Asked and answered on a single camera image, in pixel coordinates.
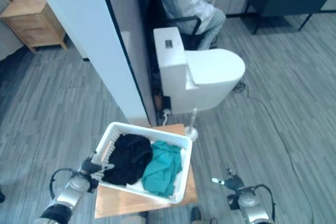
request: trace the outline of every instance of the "toilet lid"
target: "toilet lid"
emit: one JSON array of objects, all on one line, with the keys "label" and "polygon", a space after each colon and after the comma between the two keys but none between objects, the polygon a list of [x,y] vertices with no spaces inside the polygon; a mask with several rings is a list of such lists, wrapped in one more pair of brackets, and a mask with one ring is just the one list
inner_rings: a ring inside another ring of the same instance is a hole
[{"label": "toilet lid", "polygon": [[243,60],[225,49],[185,51],[185,58],[196,85],[237,80],[245,72]]}]

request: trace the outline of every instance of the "toilet brush handle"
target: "toilet brush handle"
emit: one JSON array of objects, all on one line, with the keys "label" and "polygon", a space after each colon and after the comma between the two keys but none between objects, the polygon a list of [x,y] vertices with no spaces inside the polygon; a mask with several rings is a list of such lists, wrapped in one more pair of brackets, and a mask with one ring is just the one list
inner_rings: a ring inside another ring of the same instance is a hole
[{"label": "toilet brush handle", "polygon": [[194,122],[195,122],[195,119],[196,119],[196,114],[197,114],[197,108],[194,108],[193,114],[191,116],[189,131],[191,131],[193,126],[194,126]]}]

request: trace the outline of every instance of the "chair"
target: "chair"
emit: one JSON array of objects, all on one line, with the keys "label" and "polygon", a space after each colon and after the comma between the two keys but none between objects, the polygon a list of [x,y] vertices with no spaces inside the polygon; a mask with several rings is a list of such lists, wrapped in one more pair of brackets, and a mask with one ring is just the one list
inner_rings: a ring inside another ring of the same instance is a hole
[{"label": "chair", "polygon": [[168,18],[161,0],[150,0],[147,10],[147,24],[151,30],[155,28],[170,27],[179,22],[195,20],[196,25],[191,34],[181,34],[185,50],[197,50],[204,34],[197,35],[196,32],[201,25],[201,19],[198,16]]}]

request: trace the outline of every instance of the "black cloth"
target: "black cloth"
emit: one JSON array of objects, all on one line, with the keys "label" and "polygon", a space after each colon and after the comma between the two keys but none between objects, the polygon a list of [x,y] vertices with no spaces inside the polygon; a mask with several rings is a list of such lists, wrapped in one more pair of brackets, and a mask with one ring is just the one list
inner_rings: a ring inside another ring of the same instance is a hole
[{"label": "black cloth", "polygon": [[152,160],[151,142],[143,136],[120,135],[114,143],[109,163],[115,167],[104,172],[103,181],[115,185],[133,185],[142,177],[146,166]]}]

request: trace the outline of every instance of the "teal cloth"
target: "teal cloth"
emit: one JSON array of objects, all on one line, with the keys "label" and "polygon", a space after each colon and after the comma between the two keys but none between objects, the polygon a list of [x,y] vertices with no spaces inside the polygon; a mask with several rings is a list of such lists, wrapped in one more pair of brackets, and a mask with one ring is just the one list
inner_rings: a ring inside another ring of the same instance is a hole
[{"label": "teal cloth", "polygon": [[155,195],[173,195],[176,174],[181,170],[181,148],[164,141],[152,144],[153,159],[142,176],[143,188]]}]

